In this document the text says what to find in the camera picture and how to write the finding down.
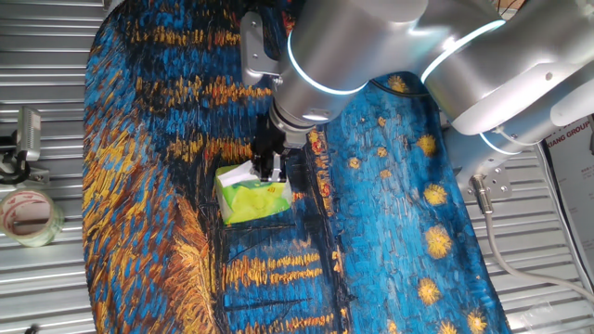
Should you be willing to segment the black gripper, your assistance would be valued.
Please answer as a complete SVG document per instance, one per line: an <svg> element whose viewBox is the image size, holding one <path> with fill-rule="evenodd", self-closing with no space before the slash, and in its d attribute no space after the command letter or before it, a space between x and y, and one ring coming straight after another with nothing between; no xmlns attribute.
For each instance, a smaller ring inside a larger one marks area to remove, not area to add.
<svg viewBox="0 0 594 334"><path fill-rule="evenodd" d="M271 115L260 115L252 149L254 174L262 182L285 182L286 161L283 157L297 154L304 146L304 129L295 127Z"/></svg>

